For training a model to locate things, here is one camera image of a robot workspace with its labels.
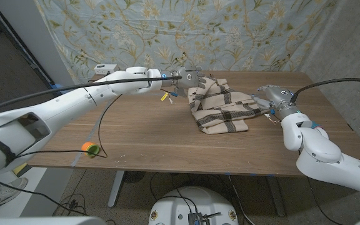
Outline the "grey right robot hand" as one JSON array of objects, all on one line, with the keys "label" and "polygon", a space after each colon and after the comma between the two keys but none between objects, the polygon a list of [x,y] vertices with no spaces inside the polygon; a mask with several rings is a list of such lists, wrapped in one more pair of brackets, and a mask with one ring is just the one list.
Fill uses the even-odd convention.
[{"label": "grey right robot hand", "polygon": [[293,93],[288,89],[269,84],[259,87],[258,91],[263,92],[266,99],[256,95],[252,95],[252,99],[261,109],[275,109],[279,119],[283,120],[288,115],[300,113],[300,110],[291,103]]}]

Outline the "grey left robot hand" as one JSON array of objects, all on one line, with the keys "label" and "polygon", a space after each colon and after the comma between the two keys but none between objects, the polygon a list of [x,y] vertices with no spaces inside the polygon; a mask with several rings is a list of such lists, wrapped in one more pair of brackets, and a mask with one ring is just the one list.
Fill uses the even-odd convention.
[{"label": "grey left robot hand", "polygon": [[160,74],[162,78],[166,78],[162,81],[162,87],[172,86],[174,90],[169,93],[174,97],[186,97],[190,88],[205,88],[204,74],[199,73],[197,69],[178,67],[174,70],[160,71]]}]

